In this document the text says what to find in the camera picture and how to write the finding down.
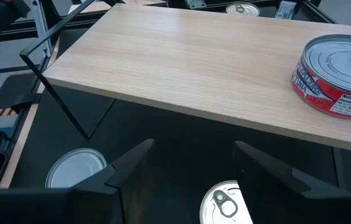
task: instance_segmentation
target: open can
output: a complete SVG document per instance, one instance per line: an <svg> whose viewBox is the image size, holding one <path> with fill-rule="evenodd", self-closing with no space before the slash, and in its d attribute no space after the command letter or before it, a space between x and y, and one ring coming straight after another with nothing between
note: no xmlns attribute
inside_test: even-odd
<svg viewBox="0 0 351 224"><path fill-rule="evenodd" d="M91 177L107 166L105 158L94 149L81 148L66 153L50 169L46 188L67 188Z"/></svg>
<svg viewBox="0 0 351 224"><path fill-rule="evenodd" d="M200 205L200 224L253 224L236 180L214 185Z"/></svg>
<svg viewBox="0 0 351 224"><path fill-rule="evenodd" d="M260 9L254 4L247 2L234 2L227 6L225 12L241 16L259 16Z"/></svg>

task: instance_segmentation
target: black metal frame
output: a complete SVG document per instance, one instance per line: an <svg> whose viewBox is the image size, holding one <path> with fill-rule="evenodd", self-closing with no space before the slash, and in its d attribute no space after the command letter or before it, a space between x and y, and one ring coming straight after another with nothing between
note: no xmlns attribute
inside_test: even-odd
<svg viewBox="0 0 351 224"><path fill-rule="evenodd" d="M60 30L62 30L65 25L71 21L77 14L81 13L87 6L93 3L95 0L87 0L79 7L77 7L73 12L63 18L61 21L56 23L52 28L50 28L42 37L39 37L36 41L31 43L28 47L22 50L19 54L23 61L25 61L26 65L36 74L37 78L43 83L46 90L52 95L52 97L56 100L59 104L59 107L63 110L63 112L67 115L70 119L70 122L76 127L77 131L86 139L89 139L93 134L94 130L87 134L87 132L83 129L81 124L77 121L76 117L73 113L69 110L67 105L63 102L61 97L59 97L58 93L54 90L53 86L49 83L49 81L43 76L42 72L34 65L32 60L28 57L30 53L32 53L35 49L37 49L41 44L43 44L47 39L55 36Z"/></svg>
<svg viewBox="0 0 351 224"><path fill-rule="evenodd" d="M266 7L273 6L274 0L244 0L245 2L250 2L255 4L258 7ZM59 21L64 19L66 16L58 16L58 13L53 10L55 6L52 4L52 1L43 1L44 2L44 10L46 10L45 14L47 18L50 18L54 21ZM122 0L117 1L105 1L110 6L113 6L117 2L123 2ZM232 1L227 0L206 0L207 7L205 9L201 9L203 11L224 11L226 6L230 4ZM314 18L317 22L326 22L326 23L336 23L329 16L324 14L321 10L318 9L317 5L319 2L312 3L309 1L302 0L301 9L308 13L312 18ZM158 3L151 4L151 6L158 7L167 7L168 3ZM169 7L178 7L178 8L186 8L185 1L169 1ZM83 14L78 14L63 27L63 29L78 29L78 28L88 28L91 27L98 19L103 16L107 10L99 11L99 12L87 12ZM51 28L53 22L48 22L48 27ZM0 41L6 40L14 40L14 39L24 39L24 38L32 38L37 37L37 30L35 28L35 23L33 20L29 21L17 21L12 23L7 30L2 31L0 33Z"/></svg>
<svg viewBox="0 0 351 224"><path fill-rule="evenodd" d="M18 71L25 71L28 70L29 67L27 65L25 66L18 66L18 67L11 67L11 68L0 68L0 73L6 73L6 72L18 72Z"/></svg>

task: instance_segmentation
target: red can label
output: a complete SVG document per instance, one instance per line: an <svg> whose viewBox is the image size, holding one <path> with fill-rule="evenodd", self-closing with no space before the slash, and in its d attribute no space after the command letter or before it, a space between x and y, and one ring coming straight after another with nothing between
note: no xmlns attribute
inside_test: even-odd
<svg viewBox="0 0 351 224"><path fill-rule="evenodd" d="M351 92L325 82L300 59L293 73L293 88L311 106L326 113L351 118Z"/></svg>

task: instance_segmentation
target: metal rod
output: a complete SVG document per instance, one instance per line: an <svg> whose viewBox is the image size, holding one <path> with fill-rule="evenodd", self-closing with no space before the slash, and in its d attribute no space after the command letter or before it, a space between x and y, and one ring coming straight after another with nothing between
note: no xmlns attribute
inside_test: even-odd
<svg viewBox="0 0 351 224"><path fill-rule="evenodd" d="M98 21L108 10L97 12L86 12L77 15L72 21L65 25L64 29L77 29L91 27ZM39 37L34 20L14 22L9 26L8 30L0 32L0 41L16 40Z"/></svg>
<svg viewBox="0 0 351 224"><path fill-rule="evenodd" d="M101 119L97 122L97 124L95 125L94 129L91 131L90 133L90 137L95 133L95 131L98 129L98 126L102 123L105 115L108 113L108 111L112 108L112 106L114 105L114 103L116 102L116 99L113 99L111 101L111 103L108 105L107 109L103 112L103 115L101 116Z"/></svg>
<svg viewBox="0 0 351 224"><path fill-rule="evenodd" d="M340 189L347 190L347 183L345 181L345 172L344 172L342 150L343 149L341 149L341 148L332 147L333 162L334 162L334 167L335 167L337 186Z"/></svg>
<svg viewBox="0 0 351 224"><path fill-rule="evenodd" d="M36 24L37 35L39 37L43 36L47 32L47 24L45 21L45 16L42 10L42 5L40 0L32 0L32 7L34 13L34 22ZM51 39L46 40L43 44L43 57L51 57L52 45Z"/></svg>
<svg viewBox="0 0 351 224"><path fill-rule="evenodd" d="M68 118L70 119L72 124L76 127L78 132L86 139L89 139L90 136L85 132L83 127L77 121L76 117L72 114L72 112L69 110L69 108L66 106L66 104L62 101L62 99L59 97L58 93L54 90L54 88L49 83L49 81L43 76L42 71L40 71L34 65L32 60L29 58L29 54L32 53L35 49L37 49L47 39L51 38L57 32L62 30L69 21L71 21L77 14L81 13L88 5L90 5L94 1L95 0L85 1L83 4L81 4L79 7L77 7L73 12L71 12L69 15L67 15L65 18L63 18L60 22L58 22L56 25L54 25L46 33L44 33L41 37L39 37L37 40L33 41L33 43L31 43L30 45L28 45L19 54L19 56L21 56L23 61L25 61L26 65L29 66L29 68L36 74L37 78L39 78L39 80L43 83L43 85L45 86L45 89L56 100L56 102L59 104L59 107L61 107L63 112L68 116Z"/></svg>
<svg viewBox="0 0 351 224"><path fill-rule="evenodd" d="M70 112L69 108L66 106L66 104L62 101L62 99L59 97L58 93L54 90L52 85L49 83L49 81L41 74L39 69L34 66L34 63L30 60L29 57L26 55L21 55L21 58L25 63L29 66L29 68L37 75L37 78L43 83L45 86L45 89L52 95L52 97L56 100L56 102L59 104L59 107L65 112L65 114L68 116L70 119L70 122L76 127L76 129L80 132L80 134L86 138L89 139L89 135L84 131L83 127L80 125L80 123L77 121L76 117Z"/></svg>
<svg viewBox="0 0 351 224"><path fill-rule="evenodd" d="M336 21L334 21L327 14L325 14L320 9L318 9L317 6L315 6L313 3L311 3L307 0L301 1L301 9L308 12L310 14L310 16L316 18L318 22L327 22L330 24L337 24Z"/></svg>
<svg viewBox="0 0 351 224"><path fill-rule="evenodd" d="M10 67L10 68L0 68L0 73L6 72L18 72L18 71L27 71L30 70L28 66L18 66L18 67Z"/></svg>

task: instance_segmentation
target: tuna can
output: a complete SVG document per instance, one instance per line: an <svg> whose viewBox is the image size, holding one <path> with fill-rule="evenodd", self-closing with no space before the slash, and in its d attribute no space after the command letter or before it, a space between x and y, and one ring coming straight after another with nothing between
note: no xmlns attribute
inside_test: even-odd
<svg viewBox="0 0 351 224"><path fill-rule="evenodd" d="M105 158L94 149L75 149L62 156L50 169L46 188L67 188L106 167Z"/></svg>
<svg viewBox="0 0 351 224"><path fill-rule="evenodd" d="M310 41L292 76L294 90L327 114L351 118L351 35Z"/></svg>
<svg viewBox="0 0 351 224"><path fill-rule="evenodd" d="M254 4L246 2L234 2L227 6L225 11L228 14L236 14L242 16L259 16L260 9Z"/></svg>
<svg viewBox="0 0 351 224"><path fill-rule="evenodd" d="M200 224L252 224L236 180L214 185L200 205Z"/></svg>

